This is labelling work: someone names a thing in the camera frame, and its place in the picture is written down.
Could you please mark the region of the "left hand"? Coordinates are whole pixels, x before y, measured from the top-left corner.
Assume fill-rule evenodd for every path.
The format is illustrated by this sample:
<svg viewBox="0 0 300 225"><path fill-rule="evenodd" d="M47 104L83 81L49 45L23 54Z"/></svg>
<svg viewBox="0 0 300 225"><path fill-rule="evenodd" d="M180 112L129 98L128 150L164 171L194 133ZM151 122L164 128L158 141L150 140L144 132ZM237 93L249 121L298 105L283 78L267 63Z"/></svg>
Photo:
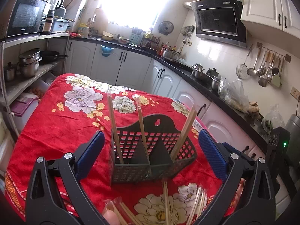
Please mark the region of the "left hand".
<svg viewBox="0 0 300 225"><path fill-rule="evenodd" d="M110 209L105 210L105 212L103 213L103 217L108 221L110 225L121 224L119 218L117 217L117 214Z"/></svg>

